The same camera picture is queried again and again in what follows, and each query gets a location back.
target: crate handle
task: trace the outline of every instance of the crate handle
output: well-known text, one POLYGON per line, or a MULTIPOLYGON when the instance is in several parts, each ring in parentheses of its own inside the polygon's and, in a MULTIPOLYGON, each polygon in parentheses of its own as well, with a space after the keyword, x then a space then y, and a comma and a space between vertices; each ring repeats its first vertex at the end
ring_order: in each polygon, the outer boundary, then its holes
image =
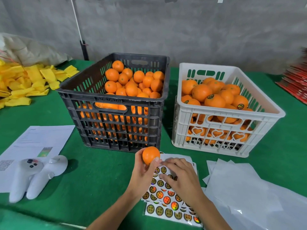
POLYGON ((135 65, 148 65, 148 61, 146 60, 132 60, 131 63, 135 65))
POLYGON ((126 113, 126 112, 128 111, 128 108, 127 108, 125 105, 123 105, 123 106, 125 106, 126 110, 115 110, 115 109, 103 108, 103 107, 102 107, 102 104, 103 104, 103 103, 101 103, 101 102, 94 102, 94 106, 95 106, 95 107, 97 107, 97 108, 99 108, 99 109, 103 109, 103 110, 106 111, 106 112, 114 112, 114 113, 124 114, 124 113, 126 113))

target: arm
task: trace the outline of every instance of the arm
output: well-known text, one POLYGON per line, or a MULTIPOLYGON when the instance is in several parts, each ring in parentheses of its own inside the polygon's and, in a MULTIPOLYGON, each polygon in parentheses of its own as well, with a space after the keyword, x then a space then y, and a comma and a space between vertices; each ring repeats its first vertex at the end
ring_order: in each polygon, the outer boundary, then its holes
POLYGON ((156 167, 161 163, 156 157, 148 168, 142 162, 142 153, 145 148, 135 154, 134 168, 125 193, 99 216, 87 230, 113 230, 117 229, 128 212, 137 204, 146 193, 156 167))
POLYGON ((159 177, 167 182, 172 189, 191 206, 207 230, 231 230, 230 226, 218 212, 217 208, 203 193, 193 166, 185 159, 170 159, 162 162, 164 166, 174 171, 177 181, 160 174, 159 177))

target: white game controller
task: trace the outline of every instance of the white game controller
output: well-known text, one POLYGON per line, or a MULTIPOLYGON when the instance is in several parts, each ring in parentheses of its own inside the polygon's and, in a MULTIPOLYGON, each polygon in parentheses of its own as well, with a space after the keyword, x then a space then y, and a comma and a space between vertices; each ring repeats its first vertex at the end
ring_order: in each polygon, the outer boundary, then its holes
POLYGON ((55 156, 45 164, 44 168, 34 175, 27 190, 27 198, 36 198, 47 185, 48 181, 64 173, 68 165, 67 158, 59 155, 55 156))
POLYGON ((43 163, 36 159, 24 159, 18 162, 9 197, 10 203, 16 203, 23 198, 29 179, 39 173, 43 167, 43 163))

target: pile of yellow netting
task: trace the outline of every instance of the pile of yellow netting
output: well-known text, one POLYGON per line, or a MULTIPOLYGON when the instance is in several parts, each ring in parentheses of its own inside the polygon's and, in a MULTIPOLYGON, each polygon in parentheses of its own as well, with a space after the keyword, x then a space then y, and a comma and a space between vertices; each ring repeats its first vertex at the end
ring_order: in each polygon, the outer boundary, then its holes
POLYGON ((64 70, 53 65, 35 64, 24 67, 0 59, 0 109, 5 106, 30 105, 30 96, 47 95, 49 88, 59 88, 59 83, 79 71, 72 65, 64 70))

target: hand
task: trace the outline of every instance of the hand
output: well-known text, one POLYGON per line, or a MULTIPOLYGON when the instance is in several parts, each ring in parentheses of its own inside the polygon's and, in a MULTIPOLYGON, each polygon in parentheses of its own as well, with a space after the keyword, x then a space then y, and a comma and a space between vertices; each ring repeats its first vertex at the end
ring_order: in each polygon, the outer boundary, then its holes
POLYGON ((191 163, 185 159, 172 158, 161 164, 174 171, 178 179, 175 181, 166 174, 159 174, 159 178, 167 182, 184 202, 196 208, 205 195, 191 163))
POLYGON ((135 154, 134 168, 132 171, 131 179, 126 192, 130 193, 137 201, 146 193, 151 185, 153 173, 155 169, 162 162, 161 159, 156 157, 150 164, 146 166, 143 164, 142 154, 145 148, 142 148, 135 154))

